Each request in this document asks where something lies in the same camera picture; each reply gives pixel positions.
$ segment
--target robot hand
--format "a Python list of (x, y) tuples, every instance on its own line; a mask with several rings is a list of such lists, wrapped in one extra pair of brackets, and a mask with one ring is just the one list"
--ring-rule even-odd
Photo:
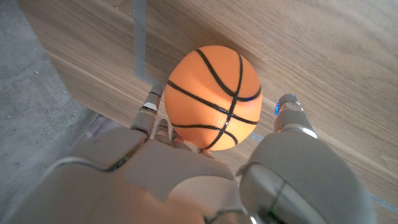
[(72, 150), (42, 177), (10, 223), (375, 223), (368, 192), (322, 143), (294, 95), (275, 133), (239, 171), (194, 153), (161, 120), (154, 86), (130, 128)]

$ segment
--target blue light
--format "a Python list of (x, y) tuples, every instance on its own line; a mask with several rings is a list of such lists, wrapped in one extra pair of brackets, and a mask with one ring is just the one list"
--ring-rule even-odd
[(279, 100), (276, 103), (276, 107), (275, 107), (275, 115), (278, 115), (278, 111), (279, 111)]

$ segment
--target concrete floor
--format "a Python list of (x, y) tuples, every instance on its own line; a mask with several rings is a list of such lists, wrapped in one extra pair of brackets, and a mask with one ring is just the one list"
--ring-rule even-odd
[(0, 223), (97, 117), (72, 99), (15, 0), (0, 1)]

